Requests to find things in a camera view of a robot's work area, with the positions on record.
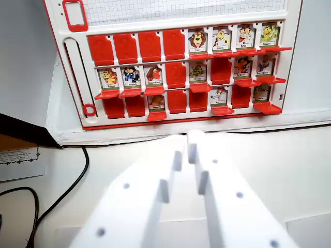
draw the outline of white wall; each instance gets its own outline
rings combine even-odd
[[[56,48],[43,1],[3,1],[0,23],[0,113],[45,127]]]

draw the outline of white table surface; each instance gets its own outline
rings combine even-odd
[[[331,212],[331,127],[267,133],[208,134],[219,141],[224,163],[234,162],[250,186],[276,219],[286,221]],[[104,189],[138,156],[157,147],[161,139],[148,142],[88,148],[90,168],[81,183],[40,225],[35,247],[54,248],[55,230],[82,226]],[[40,214],[76,180],[85,165],[81,148],[50,149],[45,175],[0,184],[0,192],[20,187],[34,188]],[[0,198],[3,227],[0,247],[25,247],[31,232],[34,201],[30,192]],[[174,181],[171,203],[162,211],[162,221],[205,219],[204,204],[196,194],[193,167],[187,163]]]

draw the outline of grid paper panel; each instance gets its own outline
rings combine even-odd
[[[284,9],[284,0],[83,0],[89,26]]]

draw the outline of black cable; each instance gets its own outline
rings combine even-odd
[[[30,234],[29,237],[29,241],[27,243],[26,248],[33,248],[34,247],[34,239],[35,239],[35,234],[37,231],[38,226],[40,225],[40,223],[42,222],[42,220],[61,202],[61,200],[63,200],[64,197],[66,197],[69,192],[79,183],[79,181],[83,178],[83,176],[85,175],[85,173],[87,172],[88,166],[89,166],[89,157],[86,151],[86,148],[84,146],[82,146],[84,155],[85,155],[85,159],[86,159],[86,163],[85,163],[85,167],[84,170],[82,171],[82,173],[79,175],[79,177],[77,178],[77,180],[66,190],[66,192],[64,192],[57,200],[56,202],[45,211],[45,213],[43,213],[41,215],[40,218],[38,218],[38,214],[39,214],[39,199],[38,199],[38,195],[37,193],[30,187],[19,187],[19,188],[15,188],[15,189],[11,189],[11,190],[7,190],[4,192],[0,193],[0,196],[14,192],[14,191],[18,191],[18,190],[29,190],[32,192],[34,198],[35,198],[35,218],[34,218],[34,223],[33,223],[33,228],[32,228],[32,232]]]
[[[4,192],[1,192],[0,196],[9,194],[11,192],[20,191],[20,190],[29,190],[33,194],[33,197],[35,199],[35,217],[34,217],[34,220],[33,220],[32,231],[31,231],[30,238],[29,238],[29,241],[31,240],[31,244],[33,245],[36,230],[37,230],[36,229],[37,228],[37,219],[38,219],[38,214],[39,214],[39,198],[38,198],[38,195],[37,195],[36,191],[34,189],[30,188],[30,187],[18,187],[18,188],[14,188],[14,189],[10,189],[10,190],[6,190]]]

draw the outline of cartoon character picture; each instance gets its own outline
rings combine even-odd
[[[228,91],[224,87],[218,87],[210,91],[211,107],[225,106],[227,104]]]
[[[238,58],[235,64],[235,78],[248,78],[250,74],[250,60],[248,57]]]
[[[122,68],[122,76],[124,82],[124,88],[139,88],[140,76],[139,71],[135,67]]]
[[[273,73],[274,60],[269,54],[260,55],[258,58],[257,76],[269,76]]]
[[[190,63],[190,82],[205,82],[206,68],[207,65],[203,64],[201,61]]]
[[[214,27],[213,37],[216,37],[213,45],[213,51],[224,51],[230,49],[231,35],[227,28]]]
[[[102,89],[118,89],[117,74],[111,68],[98,70]]]
[[[162,70],[157,65],[144,67],[146,86],[160,86],[162,84]]]
[[[271,24],[263,24],[262,30],[263,31],[261,34],[260,46],[268,47],[268,46],[277,45],[279,27]]]
[[[203,53],[207,51],[207,36],[202,29],[189,30],[189,53]]]
[[[261,84],[254,88],[253,103],[267,102],[269,99],[270,86],[267,84]]]
[[[164,107],[164,96],[156,95],[156,96],[148,96],[148,107],[149,111],[163,111]]]
[[[254,45],[255,29],[252,29],[251,25],[244,25],[238,27],[238,39],[236,48],[246,49],[252,48]]]

